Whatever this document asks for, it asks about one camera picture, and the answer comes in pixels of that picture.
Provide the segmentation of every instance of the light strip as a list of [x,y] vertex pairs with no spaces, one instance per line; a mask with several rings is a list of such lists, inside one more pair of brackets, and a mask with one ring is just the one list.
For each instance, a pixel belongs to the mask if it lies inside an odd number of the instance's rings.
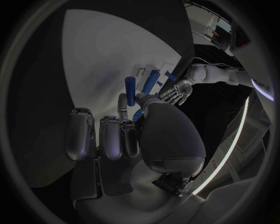
[[252,80],[252,83],[253,83],[253,86],[256,88],[257,91],[259,91],[266,98],[274,101],[274,98],[272,96],[268,95],[266,92],[264,92],[257,84],[255,84],[254,80]]
[[249,98],[247,98],[246,102],[245,102],[245,106],[244,106],[244,111],[243,111],[243,116],[240,122],[240,126],[237,130],[236,136],[232,142],[232,145],[229,149],[229,151],[226,153],[225,157],[223,158],[223,160],[221,161],[221,163],[218,165],[218,167],[214,170],[214,172],[207,178],[207,180],[200,185],[192,194],[196,195],[199,191],[201,191],[216,175],[217,173],[221,170],[221,168],[224,166],[225,162],[228,160],[228,158],[230,157],[243,128],[244,122],[245,122],[245,118],[246,118],[246,114],[247,114],[247,109],[248,109],[248,104],[249,104]]

